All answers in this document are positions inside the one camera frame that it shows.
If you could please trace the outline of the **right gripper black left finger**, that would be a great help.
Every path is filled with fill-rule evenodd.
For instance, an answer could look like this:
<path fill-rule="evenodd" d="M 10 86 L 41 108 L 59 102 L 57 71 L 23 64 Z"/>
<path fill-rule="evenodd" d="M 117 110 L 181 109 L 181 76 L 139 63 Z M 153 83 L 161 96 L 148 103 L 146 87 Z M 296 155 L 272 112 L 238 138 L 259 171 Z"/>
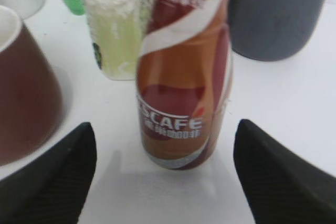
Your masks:
<path fill-rule="evenodd" d="M 1 180 L 1 223 L 78 223 L 96 164 L 95 133 L 83 122 Z"/>

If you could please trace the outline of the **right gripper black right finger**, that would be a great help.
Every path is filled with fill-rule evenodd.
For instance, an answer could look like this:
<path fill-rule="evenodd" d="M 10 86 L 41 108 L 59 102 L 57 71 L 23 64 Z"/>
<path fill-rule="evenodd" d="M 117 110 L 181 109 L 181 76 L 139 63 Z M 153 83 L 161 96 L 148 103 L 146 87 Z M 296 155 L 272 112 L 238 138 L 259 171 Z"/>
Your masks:
<path fill-rule="evenodd" d="M 248 119 L 238 124 L 233 159 L 255 223 L 335 223 L 335 177 Z"/>

